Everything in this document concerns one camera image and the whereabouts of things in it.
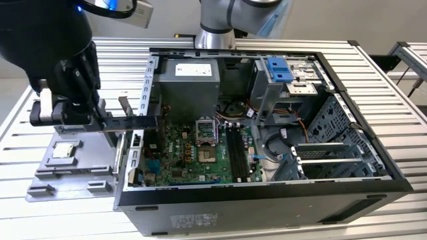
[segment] slotted table surface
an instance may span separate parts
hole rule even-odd
[[[118,97],[136,108],[150,47],[192,48],[191,38],[96,38],[100,97],[123,116]],[[414,109],[363,50],[346,41],[239,39],[239,50],[318,51],[328,60],[415,192],[347,225],[222,232],[168,239],[427,239],[427,120]],[[114,198],[28,203],[24,200],[53,127],[32,127],[37,96],[28,88],[0,127],[0,239],[144,239],[127,216],[114,212]]]

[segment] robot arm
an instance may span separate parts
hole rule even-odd
[[[234,28],[268,37],[291,5],[287,0],[202,0],[200,3],[198,49],[234,49]]]
[[[33,126],[92,132],[135,124],[103,109],[96,46],[83,12],[124,19],[138,8],[138,0],[131,3],[127,11],[115,11],[84,0],[0,0],[0,55],[25,71],[40,96],[29,115]]]

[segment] blue drive latch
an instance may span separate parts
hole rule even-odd
[[[272,75],[272,82],[291,83],[294,75],[283,57],[267,57],[267,68]]]

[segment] green circuit board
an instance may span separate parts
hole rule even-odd
[[[166,126],[163,154],[159,160],[160,173],[156,174],[151,186],[227,184],[234,182],[226,129],[219,126],[218,130],[219,141],[216,146],[198,146],[195,125]],[[250,155],[250,150],[256,154],[251,129],[243,128],[240,134],[243,141],[247,143],[244,155]],[[215,161],[207,162],[207,157],[214,158]],[[250,161],[247,162],[247,169],[251,169]],[[250,181],[262,181],[259,164],[256,164],[256,170],[250,175]]]

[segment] sticker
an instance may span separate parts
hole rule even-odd
[[[212,76],[211,64],[179,63],[175,67],[175,76]]]
[[[218,213],[204,213],[204,214],[187,214],[187,215],[172,215],[172,228],[202,228],[202,227],[215,227],[219,219]]]
[[[284,139],[288,138],[288,133],[287,133],[287,129],[286,129],[286,128],[282,128],[282,129],[280,129],[280,134],[282,134],[282,137],[283,137]]]
[[[247,110],[246,115],[251,118],[251,117],[254,116],[254,113],[255,113],[255,111],[254,111],[254,109],[250,107],[248,110]]]

